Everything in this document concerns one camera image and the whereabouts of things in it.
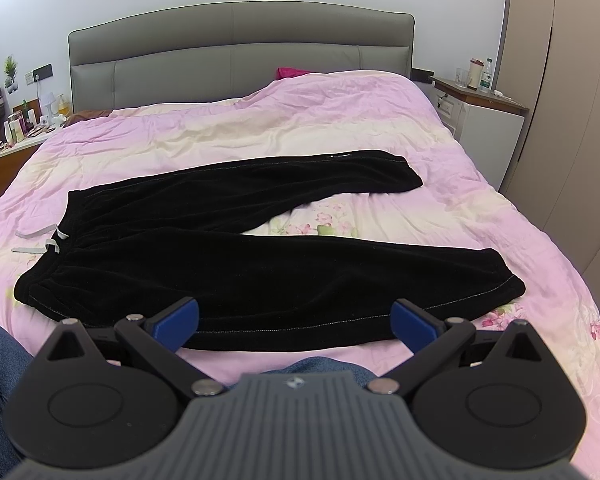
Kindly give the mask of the grey padded headboard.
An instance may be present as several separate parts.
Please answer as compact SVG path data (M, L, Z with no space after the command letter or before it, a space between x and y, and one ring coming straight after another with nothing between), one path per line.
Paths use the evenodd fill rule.
M194 4L68 36L74 110L249 96L281 68L410 76L412 14L307 1Z

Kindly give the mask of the black wall switch panel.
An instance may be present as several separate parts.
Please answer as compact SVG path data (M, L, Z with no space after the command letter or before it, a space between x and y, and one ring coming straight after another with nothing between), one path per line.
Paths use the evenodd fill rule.
M35 82L40 82L44 79L53 77L54 76L53 65L46 64L39 68L36 68L35 70L32 70L32 76L33 76L33 80Z

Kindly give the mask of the beige wardrobe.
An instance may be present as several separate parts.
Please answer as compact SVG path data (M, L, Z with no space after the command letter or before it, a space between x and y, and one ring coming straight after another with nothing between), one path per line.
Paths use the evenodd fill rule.
M498 90L529 110L505 194L584 271L600 250L600 0L508 0Z

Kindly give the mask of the clear drinking glass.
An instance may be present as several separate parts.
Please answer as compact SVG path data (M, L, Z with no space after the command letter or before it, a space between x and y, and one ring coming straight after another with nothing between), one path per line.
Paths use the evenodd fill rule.
M467 70L464 70L464 68L458 68L455 71L455 79L454 79L454 84L457 85L457 87L460 88L466 88L469 82L469 74Z

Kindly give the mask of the white right nightstand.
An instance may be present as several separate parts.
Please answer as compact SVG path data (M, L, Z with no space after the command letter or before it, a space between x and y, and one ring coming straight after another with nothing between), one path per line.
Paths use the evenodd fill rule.
M434 78L430 100L443 125L498 191L512 161L527 109L441 78Z

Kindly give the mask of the wooden left nightstand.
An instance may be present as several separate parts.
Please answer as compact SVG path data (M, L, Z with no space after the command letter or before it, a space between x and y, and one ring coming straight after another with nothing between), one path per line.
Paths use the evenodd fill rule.
M38 148L56 133L56 130L25 138L13 146L0 150L0 197L8 189L18 172Z

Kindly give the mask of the black pants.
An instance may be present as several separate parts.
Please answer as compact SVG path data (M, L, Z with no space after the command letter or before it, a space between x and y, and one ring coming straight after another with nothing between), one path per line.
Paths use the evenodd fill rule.
M524 282L491 248L258 233L335 195L404 197L421 185L405 158L369 150L235 160L72 191L15 296L91 328L190 297L199 325L188 348L263 352L388 340L400 299L439 320L475 320L522 296Z

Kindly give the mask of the plastic water bottle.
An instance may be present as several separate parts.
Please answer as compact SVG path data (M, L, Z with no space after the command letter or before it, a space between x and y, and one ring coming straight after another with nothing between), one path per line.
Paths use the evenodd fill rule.
M493 79L493 60L492 58L486 58L483 63L483 69L481 72L480 79L480 90L482 92L490 92L492 88Z

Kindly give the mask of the magenta pillow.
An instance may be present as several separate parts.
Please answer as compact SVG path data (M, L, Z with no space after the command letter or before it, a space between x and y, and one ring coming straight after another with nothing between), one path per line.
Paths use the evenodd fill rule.
M276 70L276 79L282 80L287 78L296 78L303 75L307 75L309 73L309 70L299 70L298 68L293 67L279 67Z

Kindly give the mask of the white cup with red lid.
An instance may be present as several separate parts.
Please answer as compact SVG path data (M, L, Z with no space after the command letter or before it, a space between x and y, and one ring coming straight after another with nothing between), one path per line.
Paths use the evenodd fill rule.
M472 58L469 63L467 87L477 90L480 87L483 62L478 58Z

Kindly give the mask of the orange juice bottle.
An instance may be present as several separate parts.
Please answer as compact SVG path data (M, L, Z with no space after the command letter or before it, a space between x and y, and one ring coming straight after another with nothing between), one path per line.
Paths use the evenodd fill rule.
M69 117L71 115L71 104L63 94L57 98L58 114Z

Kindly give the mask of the small potted plant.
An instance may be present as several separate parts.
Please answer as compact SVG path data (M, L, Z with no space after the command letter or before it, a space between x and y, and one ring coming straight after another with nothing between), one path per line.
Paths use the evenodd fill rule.
M4 63L5 89L8 93L18 90L17 67L18 63L11 55L9 55Z

